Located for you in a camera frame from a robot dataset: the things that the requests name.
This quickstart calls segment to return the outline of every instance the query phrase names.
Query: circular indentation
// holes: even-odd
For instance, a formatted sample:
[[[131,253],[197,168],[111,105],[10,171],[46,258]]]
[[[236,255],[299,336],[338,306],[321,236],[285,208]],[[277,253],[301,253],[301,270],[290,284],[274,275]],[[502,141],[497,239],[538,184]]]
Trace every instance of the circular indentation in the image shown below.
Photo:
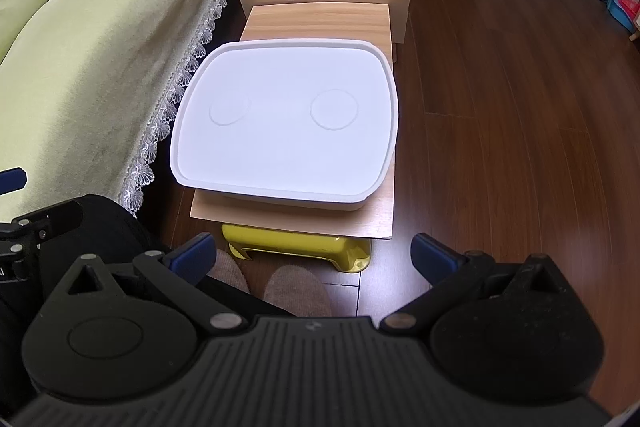
[[[358,102],[352,94],[341,89],[324,91],[311,102],[311,118],[329,131],[344,129],[357,117]]]
[[[69,333],[69,346],[88,359],[116,359],[142,342],[142,328],[122,317],[97,317],[76,325]]]
[[[219,330],[232,330],[242,324],[242,317],[235,313],[217,313],[209,319],[209,323]]]
[[[239,91],[223,92],[211,103],[209,118],[216,125],[231,125],[249,111],[251,101]]]
[[[413,315],[403,312],[392,313],[385,317],[385,324],[395,330],[407,330],[409,328],[413,328],[416,322],[417,321]]]

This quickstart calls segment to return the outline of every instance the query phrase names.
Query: white plastic container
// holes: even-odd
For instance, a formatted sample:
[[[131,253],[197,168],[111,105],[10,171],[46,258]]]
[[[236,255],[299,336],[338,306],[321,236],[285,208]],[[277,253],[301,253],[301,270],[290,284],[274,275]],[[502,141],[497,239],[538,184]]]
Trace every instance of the white plastic container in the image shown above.
[[[397,133],[393,74],[369,42],[232,42],[193,75],[170,163],[188,187],[350,210],[382,184]]]

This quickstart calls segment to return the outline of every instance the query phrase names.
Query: foot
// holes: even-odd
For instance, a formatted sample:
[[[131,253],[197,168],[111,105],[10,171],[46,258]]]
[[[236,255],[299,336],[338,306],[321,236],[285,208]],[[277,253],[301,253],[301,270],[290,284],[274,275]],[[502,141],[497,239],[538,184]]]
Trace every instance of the foot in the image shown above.
[[[298,317],[330,317],[331,304],[324,285],[300,266],[281,266],[264,289],[263,299]]]
[[[246,283],[244,275],[242,275],[242,272],[240,271],[240,267],[236,264],[233,258],[223,250],[218,250],[216,263],[207,275],[209,275],[209,277],[213,277],[213,279],[218,279],[229,286],[238,288],[244,293],[249,293],[249,286]]]

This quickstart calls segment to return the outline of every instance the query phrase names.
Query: blue clamp handle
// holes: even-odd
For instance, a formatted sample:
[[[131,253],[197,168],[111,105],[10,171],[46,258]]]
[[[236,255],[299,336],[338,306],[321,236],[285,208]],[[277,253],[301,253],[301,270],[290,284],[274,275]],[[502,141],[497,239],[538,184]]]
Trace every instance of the blue clamp handle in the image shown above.
[[[216,263],[216,242],[210,233],[199,233],[166,254],[162,263],[178,277],[195,286]]]
[[[426,233],[417,233],[411,240],[411,262],[432,286],[457,272],[467,261],[466,256]]]
[[[24,188],[27,184],[27,173],[19,167],[0,172],[0,196]]]

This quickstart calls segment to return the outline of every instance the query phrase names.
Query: black pants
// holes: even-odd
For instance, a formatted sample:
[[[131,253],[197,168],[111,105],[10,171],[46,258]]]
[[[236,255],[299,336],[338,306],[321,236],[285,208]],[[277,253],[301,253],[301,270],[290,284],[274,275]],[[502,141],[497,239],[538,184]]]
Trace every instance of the black pants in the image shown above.
[[[0,285],[1,416],[10,416],[35,396],[22,366],[22,337],[44,299],[79,255],[95,253],[110,264],[130,263],[146,250],[169,251],[119,204],[102,196],[84,196],[76,201],[83,212],[80,227],[40,247],[42,287],[27,283],[10,289],[11,285]]]

